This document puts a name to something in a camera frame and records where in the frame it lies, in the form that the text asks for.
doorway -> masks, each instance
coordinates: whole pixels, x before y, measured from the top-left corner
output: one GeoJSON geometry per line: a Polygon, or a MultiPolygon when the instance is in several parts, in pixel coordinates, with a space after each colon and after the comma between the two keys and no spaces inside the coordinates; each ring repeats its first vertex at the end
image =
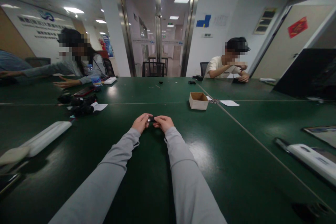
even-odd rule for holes
{"type": "Polygon", "coordinates": [[[280,79],[333,8],[331,5],[293,5],[252,78],[280,79]]]}
{"type": "Polygon", "coordinates": [[[197,0],[121,0],[124,39],[132,76],[143,62],[164,63],[164,75],[180,77],[188,64],[197,0]]]}

hand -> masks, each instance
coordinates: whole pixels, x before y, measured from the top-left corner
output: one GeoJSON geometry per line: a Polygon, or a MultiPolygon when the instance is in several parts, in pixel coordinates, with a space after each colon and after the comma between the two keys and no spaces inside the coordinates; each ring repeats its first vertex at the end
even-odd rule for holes
{"type": "Polygon", "coordinates": [[[241,77],[239,77],[238,80],[240,82],[248,82],[249,78],[250,78],[250,76],[247,73],[243,73],[243,75],[241,77]]]}
{"type": "Polygon", "coordinates": [[[19,71],[1,71],[0,72],[0,78],[14,77],[14,76],[20,76],[20,75],[23,75],[23,73],[19,71]]]}
{"type": "Polygon", "coordinates": [[[158,117],[154,117],[154,120],[156,121],[153,123],[153,126],[155,128],[160,128],[164,133],[166,133],[167,130],[169,130],[171,127],[174,127],[173,120],[170,117],[160,115],[158,117]]]}
{"type": "Polygon", "coordinates": [[[82,84],[80,80],[66,79],[62,76],[60,76],[60,78],[64,80],[64,82],[53,82],[55,86],[60,87],[60,88],[69,88],[72,86],[78,86],[82,84]]]}
{"type": "Polygon", "coordinates": [[[147,121],[149,117],[152,117],[152,114],[144,113],[135,119],[132,128],[139,131],[140,135],[143,133],[144,129],[148,128],[149,122],[147,121]]]}

water bottle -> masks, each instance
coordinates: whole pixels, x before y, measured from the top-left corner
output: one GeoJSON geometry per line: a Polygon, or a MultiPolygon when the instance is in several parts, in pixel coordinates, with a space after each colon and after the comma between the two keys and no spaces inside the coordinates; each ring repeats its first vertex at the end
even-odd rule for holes
{"type": "Polygon", "coordinates": [[[102,86],[103,85],[99,74],[93,69],[91,64],[89,64],[87,66],[87,71],[88,71],[89,77],[92,80],[92,83],[93,83],[94,86],[102,86]]]}

light gray jacket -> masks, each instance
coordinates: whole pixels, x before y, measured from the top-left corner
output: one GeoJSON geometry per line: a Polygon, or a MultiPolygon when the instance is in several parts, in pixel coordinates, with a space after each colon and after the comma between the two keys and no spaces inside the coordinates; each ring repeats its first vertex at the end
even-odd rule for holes
{"type": "MultiPolygon", "coordinates": [[[[92,67],[100,76],[105,76],[106,71],[103,63],[103,58],[96,54],[93,57],[94,61],[92,67]]],[[[45,65],[37,68],[30,68],[27,70],[22,71],[27,77],[34,77],[40,75],[52,75],[52,74],[63,74],[63,75],[71,75],[74,74],[75,76],[83,76],[81,71],[79,70],[76,61],[72,60],[64,60],[54,64],[45,65]]],[[[79,79],[82,84],[90,83],[91,79],[89,76],[84,76],[83,78],[79,79]]]]}
{"type": "MultiPolygon", "coordinates": [[[[140,133],[131,128],[65,202],[49,224],[103,223],[140,133]]],[[[177,224],[226,223],[193,154],[175,127],[166,132],[177,224]]]]}

black chair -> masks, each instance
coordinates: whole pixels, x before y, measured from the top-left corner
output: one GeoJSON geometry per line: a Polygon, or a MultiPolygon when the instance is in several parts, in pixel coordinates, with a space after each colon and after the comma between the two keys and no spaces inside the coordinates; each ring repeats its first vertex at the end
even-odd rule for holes
{"type": "Polygon", "coordinates": [[[25,61],[34,68],[50,65],[51,63],[50,58],[38,58],[38,57],[26,58],[25,61]]]}
{"type": "Polygon", "coordinates": [[[201,62],[201,75],[204,77],[205,75],[205,71],[207,70],[207,66],[208,66],[209,62],[201,62]]]}
{"type": "Polygon", "coordinates": [[[115,77],[112,63],[109,59],[103,58],[106,74],[110,77],[115,77]]]}
{"type": "Polygon", "coordinates": [[[143,62],[142,77],[164,77],[165,64],[160,62],[143,62]]]}

